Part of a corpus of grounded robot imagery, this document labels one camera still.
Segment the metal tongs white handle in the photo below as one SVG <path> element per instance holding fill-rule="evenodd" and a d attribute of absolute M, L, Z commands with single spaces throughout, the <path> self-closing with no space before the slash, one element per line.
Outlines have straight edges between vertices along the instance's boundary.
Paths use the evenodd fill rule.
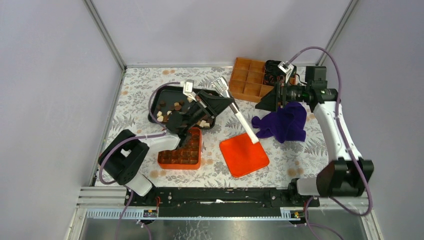
<path fill-rule="evenodd" d="M 248 122 L 246 121 L 242 113 L 240 112 L 240 108 L 238 107 L 234 97 L 230 93 L 230 88 L 226 79 L 222 76 L 217 77 L 211 82 L 211 85 L 221 96 L 225 98 L 230 98 L 231 100 L 233 100 L 233 102 L 229 105 L 230 109 L 232 110 L 232 112 L 234 113 L 238 121 L 240 122 L 241 126 L 244 128 L 251 142 L 253 144 L 258 143 L 259 138 L 256 136 L 256 134 L 254 133 L 254 131 L 252 130 L 252 128 L 250 127 L 250 125 L 248 124 Z"/>

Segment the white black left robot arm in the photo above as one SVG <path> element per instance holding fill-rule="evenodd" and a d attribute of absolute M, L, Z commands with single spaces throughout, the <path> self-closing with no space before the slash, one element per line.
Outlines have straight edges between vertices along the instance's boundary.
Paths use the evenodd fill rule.
<path fill-rule="evenodd" d="M 232 97 L 200 90 L 187 111 L 170 113 L 162 131 L 136 135 L 128 129 L 122 130 L 98 159 L 99 180 L 105 185 L 117 183 L 126 187 L 144 206 L 152 204 L 155 200 L 153 184 L 139 172 L 146 155 L 184 147 L 191 138 L 192 127 L 204 117 L 216 118 L 234 102 Z"/>

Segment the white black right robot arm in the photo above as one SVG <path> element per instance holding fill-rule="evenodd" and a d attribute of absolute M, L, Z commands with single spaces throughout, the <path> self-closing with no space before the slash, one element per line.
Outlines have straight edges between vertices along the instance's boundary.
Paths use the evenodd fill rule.
<path fill-rule="evenodd" d="M 370 198 L 368 182 L 374 164 L 364 159 L 355 146 L 344 120 L 341 90 L 328 88 L 326 68 L 308 66 L 305 85 L 290 84 L 295 73 L 295 66 L 290 63 L 278 64 L 277 72 L 280 80 L 261 98 L 256 109 L 275 112 L 291 102 L 306 103 L 321 127 L 329 157 L 329 163 L 317 176 L 295 179 L 290 184 L 287 201 L 299 206 L 307 196 L 359 197 L 366 193 Z"/>

